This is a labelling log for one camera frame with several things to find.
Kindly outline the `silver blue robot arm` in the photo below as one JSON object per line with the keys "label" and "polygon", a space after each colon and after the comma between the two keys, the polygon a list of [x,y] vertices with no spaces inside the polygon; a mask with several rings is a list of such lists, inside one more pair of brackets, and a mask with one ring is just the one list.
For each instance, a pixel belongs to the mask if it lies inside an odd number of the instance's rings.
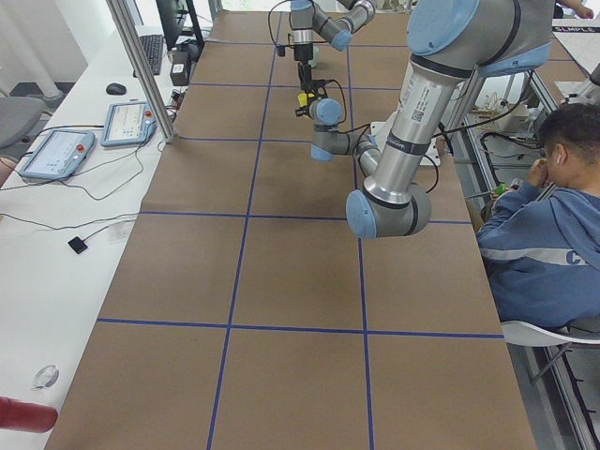
{"label": "silver blue robot arm", "polygon": [[372,1],[340,1],[340,4],[348,13],[334,19],[315,1],[291,1],[293,59],[298,63],[300,86],[305,93],[312,91],[312,68],[309,62],[314,59],[313,35],[317,34],[341,52],[347,49],[353,34],[375,16],[376,8]]}
{"label": "silver blue robot arm", "polygon": [[328,16],[312,1],[291,6],[292,44],[302,93],[296,113],[313,120],[311,155],[328,161],[356,155],[367,173],[346,201],[346,219],[362,239],[420,232],[431,203],[413,178],[459,83],[532,70],[549,55],[551,1],[420,1],[410,15],[411,52],[398,106],[382,146],[366,133],[339,130],[341,105],[311,76],[313,38],[338,51],[375,16],[370,1],[346,1],[347,14]]}

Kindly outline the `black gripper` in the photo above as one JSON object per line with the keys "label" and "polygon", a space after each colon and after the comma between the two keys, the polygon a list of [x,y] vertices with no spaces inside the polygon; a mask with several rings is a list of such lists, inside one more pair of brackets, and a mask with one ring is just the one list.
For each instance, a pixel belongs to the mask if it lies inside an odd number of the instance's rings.
{"label": "black gripper", "polygon": [[[300,88],[301,89],[310,89],[310,84],[311,84],[311,66],[310,66],[310,64],[299,63],[297,65],[297,74],[298,74]],[[309,94],[310,103],[306,108],[301,108],[299,106],[300,111],[307,111],[312,102],[317,101],[322,98],[326,98],[326,88],[324,90],[320,90],[317,93],[307,93],[307,94]]]}
{"label": "black gripper", "polygon": [[301,65],[308,65],[313,60],[313,43],[295,43],[293,59]]}

